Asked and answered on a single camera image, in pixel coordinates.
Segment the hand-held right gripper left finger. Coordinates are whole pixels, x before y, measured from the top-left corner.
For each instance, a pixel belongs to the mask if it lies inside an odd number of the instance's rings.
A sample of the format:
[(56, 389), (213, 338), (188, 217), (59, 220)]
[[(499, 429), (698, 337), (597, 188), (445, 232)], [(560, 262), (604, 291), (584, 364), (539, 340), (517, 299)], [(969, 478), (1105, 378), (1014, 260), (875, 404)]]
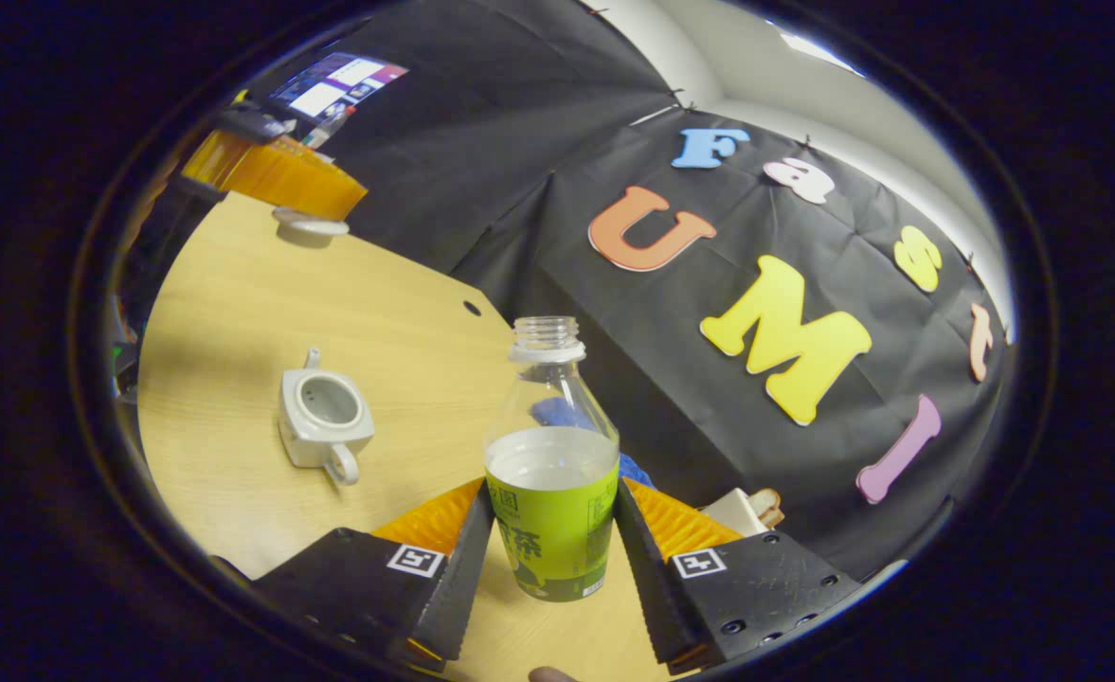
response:
[(334, 528), (254, 579), (260, 596), (427, 673), (460, 656), (493, 527), (483, 478), (372, 532)]

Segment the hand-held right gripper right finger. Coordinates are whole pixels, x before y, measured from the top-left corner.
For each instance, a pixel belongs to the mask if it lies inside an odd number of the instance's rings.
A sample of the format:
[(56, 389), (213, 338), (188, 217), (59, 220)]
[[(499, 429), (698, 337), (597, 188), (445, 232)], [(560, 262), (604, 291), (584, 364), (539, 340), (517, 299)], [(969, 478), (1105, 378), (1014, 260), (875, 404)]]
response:
[(672, 674), (778, 647), (861, 588), (785, 532), (743, 536), (627, 476), (614, 515), (656, 660)]

